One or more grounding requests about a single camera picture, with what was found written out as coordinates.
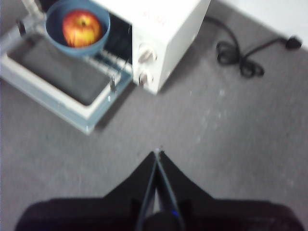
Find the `blue bowl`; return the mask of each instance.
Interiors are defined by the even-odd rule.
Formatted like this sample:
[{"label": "blue bowl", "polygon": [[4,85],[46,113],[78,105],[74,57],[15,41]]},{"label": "blue bowl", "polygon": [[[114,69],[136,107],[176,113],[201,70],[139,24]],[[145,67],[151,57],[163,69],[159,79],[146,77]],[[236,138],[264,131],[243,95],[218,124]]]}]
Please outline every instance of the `blue bowl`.
[{"label": "blue bowl", "polygon": [[[99,41],[90,46],[81,48],[69,47],[64,39],[62,31],[63,19],[70,11],[76,9],[88,10],[94,14],[100,21],[105,32]],[[53,4],[47,11],[45,29],[51,43],[64,53],[74,57],[95,55],[104,47],[108,39],[110,16],[108,11],[90,0],[60,0]]]}]

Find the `plug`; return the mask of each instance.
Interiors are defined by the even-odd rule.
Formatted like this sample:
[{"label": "plug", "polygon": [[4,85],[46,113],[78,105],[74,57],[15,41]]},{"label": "plug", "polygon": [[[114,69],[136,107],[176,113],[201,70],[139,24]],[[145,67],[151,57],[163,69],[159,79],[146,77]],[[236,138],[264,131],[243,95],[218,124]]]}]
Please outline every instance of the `plug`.
[{"label": "plug", "polygon": [[297,50],[302,46],[302,41],[296,36],[291,36],[285,43],[285,47],[288,50]]}]

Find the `gray carpet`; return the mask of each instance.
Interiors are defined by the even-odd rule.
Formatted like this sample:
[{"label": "gray carpet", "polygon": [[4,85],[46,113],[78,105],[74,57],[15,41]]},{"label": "gray carpet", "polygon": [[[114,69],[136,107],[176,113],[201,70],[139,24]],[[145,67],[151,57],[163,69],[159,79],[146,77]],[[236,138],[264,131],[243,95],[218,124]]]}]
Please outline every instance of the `gray carpet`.
[{"label": "gray carpet", "polygon": [[[274,36],[219,2],[208,14],[242,47]],[[274,45],[253,57],[264,77],[245,80],[217,64],[219,39],[203,23],[160,94],[131,84],[89,136],[1,81],[1,230],[37,201],[104,196],[157,147],[212,196],[283,203],[308,228],[308,52]]]}]

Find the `white wall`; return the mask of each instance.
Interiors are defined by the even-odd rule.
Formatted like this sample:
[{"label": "white wall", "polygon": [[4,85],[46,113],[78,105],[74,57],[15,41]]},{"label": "white wall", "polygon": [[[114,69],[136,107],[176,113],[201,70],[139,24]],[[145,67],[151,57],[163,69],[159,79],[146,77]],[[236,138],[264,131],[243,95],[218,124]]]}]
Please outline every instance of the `white wall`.
[{"label": "white wall", "polygon": [[298,35],[308,49],[308,0],[220,0],[285,36]]}]

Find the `oven knob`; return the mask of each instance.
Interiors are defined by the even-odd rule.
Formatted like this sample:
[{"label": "oven knob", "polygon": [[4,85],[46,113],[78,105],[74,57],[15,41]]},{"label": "oven knob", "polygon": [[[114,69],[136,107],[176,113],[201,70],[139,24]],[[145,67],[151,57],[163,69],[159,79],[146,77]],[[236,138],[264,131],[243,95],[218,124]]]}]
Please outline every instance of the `oven knob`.
[{"label": "oven knob", "polygon": [[139,47],[139,58],[138,62],[140,64],[155,61],[157,59],[157,55],[155,51],[147,44],[141,44]]},{"label": "oven knob", "polygon": [[153,76],[148,70],[141,71],[139,75],[139,85],[144,86],[153,82]]}]

